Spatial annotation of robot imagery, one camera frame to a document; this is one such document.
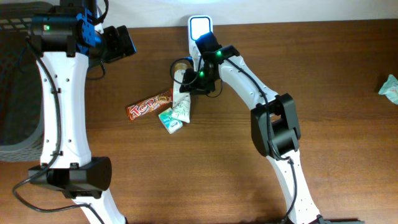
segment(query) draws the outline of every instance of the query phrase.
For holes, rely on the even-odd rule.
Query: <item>small white and teal packet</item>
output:
[[[391,102],[398,105],[398,80],[393,75],[388,76],[388,80],[381,87],[380,95],[385,95]]]
[[[182,122],[178,119],[172,118],[173,110],[171,108],[161,112],[159,119],[170,134],[182,128]]]

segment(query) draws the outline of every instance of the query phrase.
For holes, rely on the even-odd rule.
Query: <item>text on candy wrapper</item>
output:
[[[140,116],[143,112],[145,112],[149,107],[152,107],[152,104],[155,102],[155,99],[149,99],[147,100],[143,105],[138,107],[137,105],[134,106],[133,108],[130,109],[131,114],[135,114],[137,116]]]

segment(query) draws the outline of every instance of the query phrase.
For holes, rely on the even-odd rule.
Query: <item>wall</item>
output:
[[[26,0],[0,0],[26,2]],[[56,4],[59,0],[48,0]],[[102,9],[104,4],[98,0]],[[105,26],[185,26],[194,14],[215,25],[261,22],[336,21],[398,18],[397,0],[110,0]]]

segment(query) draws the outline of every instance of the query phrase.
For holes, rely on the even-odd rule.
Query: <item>tabletop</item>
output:
[[[129,121],[125,107],[172,87],[170,64],[189,56],[186,27],[129,31],[138,53],[107,65],[105,78],[87,82],[85,91],[90,149],[112,161],[120,212],[129,223],[281,218],[279,182],[252,143],[250,111],[230,86],[217,98],[193,96],[191,123],[174,134],[157,113]],[[264,84],[294,98],[302,168],[321,214],[398,222],[398,106],[378,95],[389,74],[398,77],[398,21],[215,26],[214,33]],[[80,209],[37,213],[12,196],[37,164],[0,163],[0,223],[88,223]],[[72,204],[36,186],[20,193],[44,208]]]

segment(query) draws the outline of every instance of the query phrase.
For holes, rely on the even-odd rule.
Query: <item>gray plastic basket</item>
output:
[[[34,58],[26,52],[25,36],[35,13],[47,12],[46,2],[0,5],[0,161],[40,159],[44,137],[42,86]]]

